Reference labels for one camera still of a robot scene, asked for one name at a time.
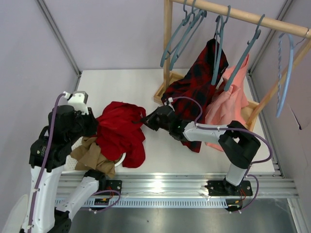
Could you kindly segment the red skirt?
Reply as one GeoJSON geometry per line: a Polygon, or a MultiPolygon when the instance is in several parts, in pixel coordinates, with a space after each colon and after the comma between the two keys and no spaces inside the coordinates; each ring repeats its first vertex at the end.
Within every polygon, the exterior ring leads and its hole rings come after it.
{"type": "Polygon", "coordinates": [[[97,118],[97,140],[101,153],[108,160],[116,161],[126,153],[122,165],[138,168],[145,161],[145,140],[142,123],[132,123],[146,116],[143,107],[125,102],[113,101],[97,118]]]}

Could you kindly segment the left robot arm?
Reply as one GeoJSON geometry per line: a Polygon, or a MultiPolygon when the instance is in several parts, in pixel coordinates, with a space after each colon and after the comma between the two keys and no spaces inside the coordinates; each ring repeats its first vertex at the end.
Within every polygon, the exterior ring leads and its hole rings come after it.
{"type": "Polygon", "coordinates": [[[92,109],[84,103],[54,106],[49,113],[49,125],[43,128],[30,149],[30,203],[20,232],[68,232],[72,219],[89,197],[103,193],[120,195],[118,190],[106,188],[104,173],[90,170],[65,202],[54,205],[57,185],[71,146],[80,137],[95,134],[97,125],[92,109]]]}

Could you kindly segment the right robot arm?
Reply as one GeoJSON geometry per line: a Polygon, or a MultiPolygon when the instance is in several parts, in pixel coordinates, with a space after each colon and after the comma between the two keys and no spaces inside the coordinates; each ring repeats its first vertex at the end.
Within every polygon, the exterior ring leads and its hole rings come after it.
{"type": "Polygon", "coordinates": [[[200,124],[177,117],[168,105],[156,108],[141,122],[154,131],[164,129],[181,142],[219,145],[231,162],[223,180],[223,189],[231,196],[240,190],[243,178],[261,146],[259,140],[238,121],[221,126],[200,124]]]}

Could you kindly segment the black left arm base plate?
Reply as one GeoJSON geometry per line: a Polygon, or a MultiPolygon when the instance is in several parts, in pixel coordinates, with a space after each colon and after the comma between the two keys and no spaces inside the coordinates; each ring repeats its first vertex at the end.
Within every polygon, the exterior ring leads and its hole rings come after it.
{"type": "Polygon", "coordinates": [[[121,194],[122,191],[122,180],[107,180],[105,183],[105,188],[102,189],[100,186],[100,189],[95,194],[96,196],[114,196],[116,195],[114,192],[109,192],[109,190],[118,191],[121,194]]]}

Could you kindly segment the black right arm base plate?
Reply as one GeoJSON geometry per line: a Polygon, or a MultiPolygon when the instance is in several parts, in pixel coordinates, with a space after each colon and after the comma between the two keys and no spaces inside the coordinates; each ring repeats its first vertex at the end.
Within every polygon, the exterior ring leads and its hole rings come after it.
{"type": "Polygon", "coordinates": [[[210,196],[247,196],[253,195],[251,183],[249,181],[242,181],[238,186],[234,186],[230,183],[225,183],[224,180],[210,180],[207,181],[205,188],[208,190],[210,196]]]}

